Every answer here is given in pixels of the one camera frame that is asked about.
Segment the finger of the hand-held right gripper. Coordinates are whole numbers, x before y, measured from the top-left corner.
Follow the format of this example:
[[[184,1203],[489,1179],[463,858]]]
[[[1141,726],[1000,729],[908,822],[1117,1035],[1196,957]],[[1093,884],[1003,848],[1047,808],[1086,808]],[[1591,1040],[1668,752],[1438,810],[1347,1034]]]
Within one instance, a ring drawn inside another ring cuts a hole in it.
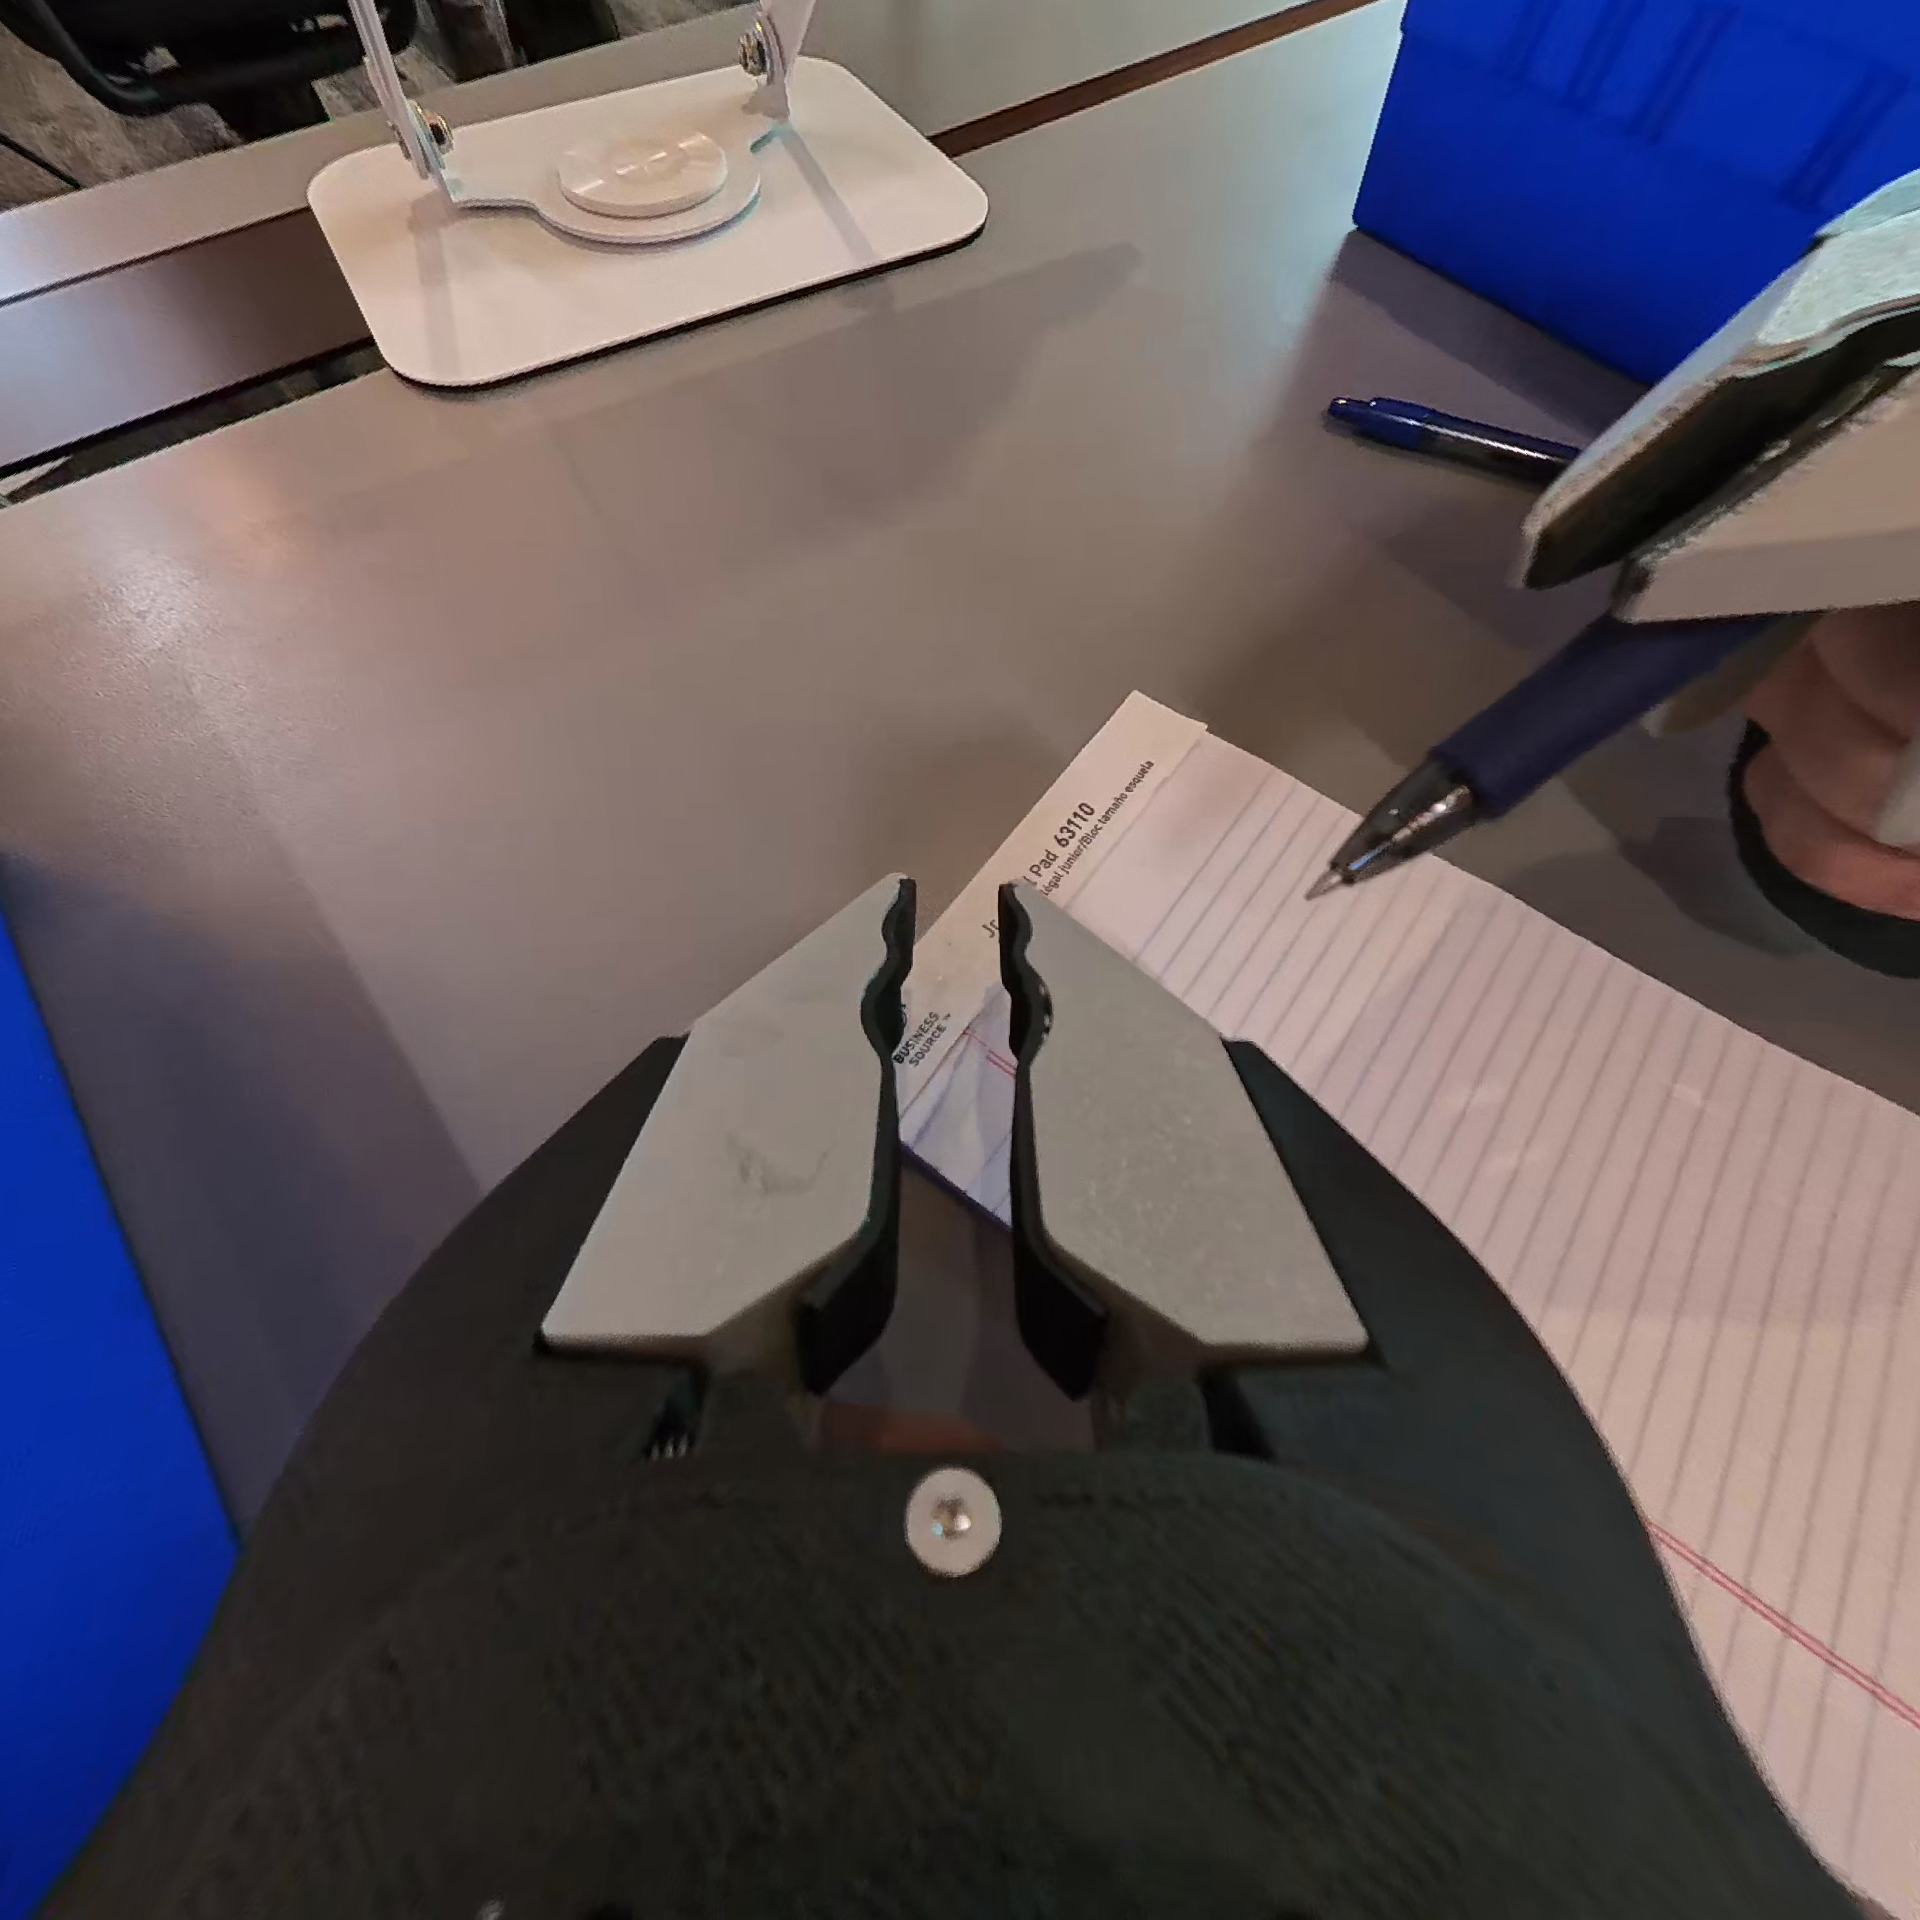
[[[1628,622],[1893,608],[1917,596],[1917,430],[1846,426],[1623,566]]]
[[[1615,569],[1633,589],[1881,406],[1915,371],[1915,313],[1915,182],[1885,182],[1550,483],[1523,522],[1519,586]]]

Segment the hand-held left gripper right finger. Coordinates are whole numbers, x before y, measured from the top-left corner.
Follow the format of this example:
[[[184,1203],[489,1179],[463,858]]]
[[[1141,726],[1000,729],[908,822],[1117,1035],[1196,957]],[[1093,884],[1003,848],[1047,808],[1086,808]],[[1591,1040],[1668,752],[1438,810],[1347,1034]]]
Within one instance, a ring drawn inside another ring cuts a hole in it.
[[[1069,1398],[1351,1360],[1367,1333],[1230,1045],[1025,880],[998,890],[1015,1318]]]

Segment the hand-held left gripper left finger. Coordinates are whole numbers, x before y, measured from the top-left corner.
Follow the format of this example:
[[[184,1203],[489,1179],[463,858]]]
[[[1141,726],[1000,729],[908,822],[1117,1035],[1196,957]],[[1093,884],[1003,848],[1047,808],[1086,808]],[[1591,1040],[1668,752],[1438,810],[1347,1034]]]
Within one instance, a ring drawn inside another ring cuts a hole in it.
[[[539,1334],[827,1393],[895,1304],[916,886],[888,873],[661,1048]]]

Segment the blue gel pen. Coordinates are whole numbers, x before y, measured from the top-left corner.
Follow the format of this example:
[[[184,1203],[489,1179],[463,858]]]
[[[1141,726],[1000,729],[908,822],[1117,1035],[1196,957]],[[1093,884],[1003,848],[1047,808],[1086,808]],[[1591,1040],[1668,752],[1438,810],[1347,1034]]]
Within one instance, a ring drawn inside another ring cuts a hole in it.
[[[1332,397],[1325,420],[1353,442],[1544,490],[1582,449],[1392,397]]]
[[[1505,816],[1675,693],[1799,625],[1799,616],[1663,622],[1599,616],[1428,750],[1406,779],[1359,816],[1304,898],[1379,880]]]

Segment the white lined legal pad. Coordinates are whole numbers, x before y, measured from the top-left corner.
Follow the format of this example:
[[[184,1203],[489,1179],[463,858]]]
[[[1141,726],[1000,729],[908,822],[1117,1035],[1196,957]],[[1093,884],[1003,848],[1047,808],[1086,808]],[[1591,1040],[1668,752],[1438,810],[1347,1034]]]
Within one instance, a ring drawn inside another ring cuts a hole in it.
[[[1917,1906],[1917,1120],[1134,693],[916,938],[902,1140],[1008,1217],[997,898],[1025,880],[1251,1040],[1564,1368],[1697,1651],[1838,1872]]]

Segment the grey desk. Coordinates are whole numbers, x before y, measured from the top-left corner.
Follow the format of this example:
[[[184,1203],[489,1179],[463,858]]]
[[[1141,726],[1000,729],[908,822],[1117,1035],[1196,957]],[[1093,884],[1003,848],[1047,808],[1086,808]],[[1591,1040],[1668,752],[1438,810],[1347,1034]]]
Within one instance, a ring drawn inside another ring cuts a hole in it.
[[[1271,42],[1392,5],[819,5],[841,64],[961,157]],[[393,154],[380,112],[8,208],[5,466],[54,458],[367,329],[305,208],[335,157]]]
[[[486,1189],[1125,693],[1358,810],[1588,616],[1519,492],[1324,426],[1639,393],[1353,234],[1398,38],[973,134],[929,264],[5,514],[6,923],[233,1525]]]

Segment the person's right hand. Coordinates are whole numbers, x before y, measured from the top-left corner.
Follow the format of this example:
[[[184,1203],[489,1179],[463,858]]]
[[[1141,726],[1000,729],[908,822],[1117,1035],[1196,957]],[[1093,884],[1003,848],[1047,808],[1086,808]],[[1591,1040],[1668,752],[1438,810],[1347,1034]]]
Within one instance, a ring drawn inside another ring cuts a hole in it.
[[[1742,777],[1767,851],[1820,893],[1917,918],[1917,606],[1823,616],[1750,693]]]

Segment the blue plastic bin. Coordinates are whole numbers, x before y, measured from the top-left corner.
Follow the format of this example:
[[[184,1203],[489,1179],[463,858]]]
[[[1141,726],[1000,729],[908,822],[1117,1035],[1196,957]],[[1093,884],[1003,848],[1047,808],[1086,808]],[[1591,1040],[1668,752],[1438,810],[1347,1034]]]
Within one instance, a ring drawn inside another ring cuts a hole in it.
[[[1915,163],[1915,3],[1409,3],[1353,225],[1653,381]]]

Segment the blue plastic object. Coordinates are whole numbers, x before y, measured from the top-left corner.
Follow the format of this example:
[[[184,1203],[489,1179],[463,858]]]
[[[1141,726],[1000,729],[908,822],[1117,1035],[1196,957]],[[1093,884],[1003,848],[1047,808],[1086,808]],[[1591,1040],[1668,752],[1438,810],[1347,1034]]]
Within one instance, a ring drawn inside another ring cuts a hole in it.
[[[236,1534],[3,940],[3,1916],[32,1916],[169,1713]]]

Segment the white metal stand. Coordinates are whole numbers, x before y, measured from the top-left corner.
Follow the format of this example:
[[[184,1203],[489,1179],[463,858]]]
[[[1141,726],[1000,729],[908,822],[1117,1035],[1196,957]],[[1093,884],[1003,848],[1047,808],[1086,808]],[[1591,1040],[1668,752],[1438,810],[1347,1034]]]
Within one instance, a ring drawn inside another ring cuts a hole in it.
[[[352,3],[389,150],[305,201],[389,368],[477,389],[891,270],[989,200],[841,64],[814,5],[758,5],[731,69],[451,131]]]

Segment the black office chair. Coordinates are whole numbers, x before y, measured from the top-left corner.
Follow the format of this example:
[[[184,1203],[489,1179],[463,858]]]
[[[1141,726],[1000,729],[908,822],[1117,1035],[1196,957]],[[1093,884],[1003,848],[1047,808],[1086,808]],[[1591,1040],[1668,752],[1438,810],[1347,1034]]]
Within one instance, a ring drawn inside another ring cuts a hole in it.
[[[360,64],[347,3],[28,5],[63,70],[128,116],[215,106],[233,91],[326,81]]]

